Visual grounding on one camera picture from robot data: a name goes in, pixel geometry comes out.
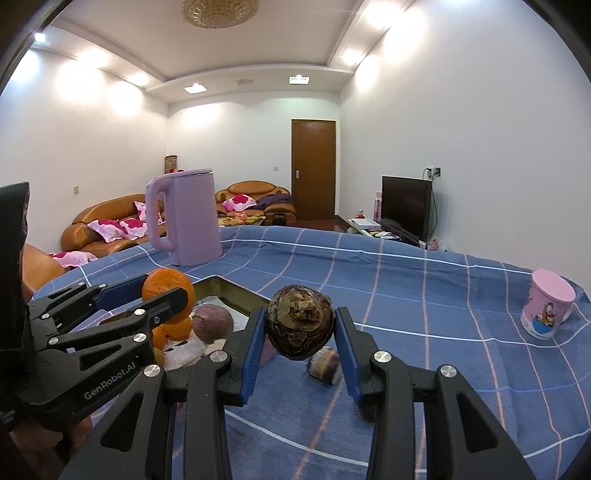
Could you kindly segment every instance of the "air vent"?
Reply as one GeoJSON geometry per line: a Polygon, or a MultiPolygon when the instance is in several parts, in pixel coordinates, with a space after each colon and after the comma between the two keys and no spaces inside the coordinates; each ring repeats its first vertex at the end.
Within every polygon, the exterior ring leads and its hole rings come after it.
{"type": "Polygon", "coordinates": [[[251,85],[255,83],[255,81],[253,79],[239,79],[236,80],[236,85],[238,85],[239,87],[243,86],[243,85],[251,85]]]}

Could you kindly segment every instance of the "kettle lid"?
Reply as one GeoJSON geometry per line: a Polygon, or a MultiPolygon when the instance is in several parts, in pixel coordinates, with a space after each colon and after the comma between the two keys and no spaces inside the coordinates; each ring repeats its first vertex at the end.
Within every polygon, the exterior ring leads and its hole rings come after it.
{"type": "Polygon", "coordinates": [[[201,168],[199,170],[185,170],[185,171],[176,171],[174,173],[165,173],[166,178],[172,177],[188,177],[192,175],[207,175],[213,173],[211,168],[201,168]]]}

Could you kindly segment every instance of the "pink mug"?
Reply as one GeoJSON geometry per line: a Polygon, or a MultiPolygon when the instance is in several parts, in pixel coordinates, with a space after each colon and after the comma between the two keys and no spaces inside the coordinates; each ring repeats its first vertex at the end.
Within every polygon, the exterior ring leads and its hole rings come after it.
{"type": "Polygon", "coordinates": [[[530,298],[521,313],[521,324],[541,340],[549,340],[573,310],[573,287],[560,275],[539,268],[531,274],[530,298]]]}

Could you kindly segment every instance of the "purple blanket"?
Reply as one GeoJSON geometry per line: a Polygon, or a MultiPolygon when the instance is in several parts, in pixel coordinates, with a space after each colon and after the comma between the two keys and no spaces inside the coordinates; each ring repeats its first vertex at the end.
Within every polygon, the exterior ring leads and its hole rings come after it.
{"type": "Polygon", "coordinates": [[[265,195],[264,197],[259,198],[253,209],[264,210],[274,203],[293,203],[293,199],[288,193],[272,193],[271,195],[265,195]]]}

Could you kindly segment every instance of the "taro root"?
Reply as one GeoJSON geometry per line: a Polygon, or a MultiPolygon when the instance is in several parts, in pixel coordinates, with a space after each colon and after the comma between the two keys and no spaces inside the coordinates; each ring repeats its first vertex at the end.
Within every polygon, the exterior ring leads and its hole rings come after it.
{"type": "Polygon", "coordinates": [[[290,360],[305,360],[333,334],[330,299],[303,285],[279,290],[267,308],[265,329],[273,347],[290,360]]]}

